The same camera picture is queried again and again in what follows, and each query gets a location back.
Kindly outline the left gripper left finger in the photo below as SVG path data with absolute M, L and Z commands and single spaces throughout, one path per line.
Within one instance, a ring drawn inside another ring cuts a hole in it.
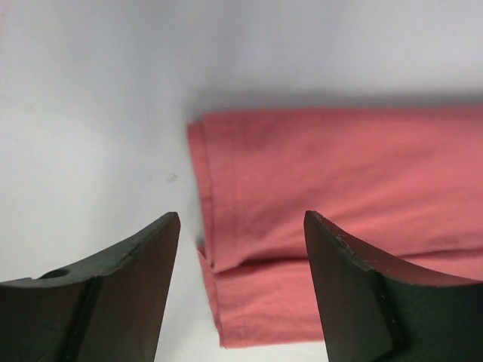
M 179 235 L 169 212 L 78 262 L 3 282 L 1 359 L 154 360 Z

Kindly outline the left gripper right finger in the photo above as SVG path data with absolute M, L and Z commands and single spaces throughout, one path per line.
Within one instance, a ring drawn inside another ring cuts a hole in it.
M 482 283 L 399 259 L 319 213 L 304 217 L 331 361 L 480 361 Z

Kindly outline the pink t shirt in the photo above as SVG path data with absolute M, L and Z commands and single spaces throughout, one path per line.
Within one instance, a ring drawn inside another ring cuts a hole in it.
M 392 255 L 482 277 L 479 106 L 218 112 L 187 136 L 224 348 L 322 338 L 308 210 Z

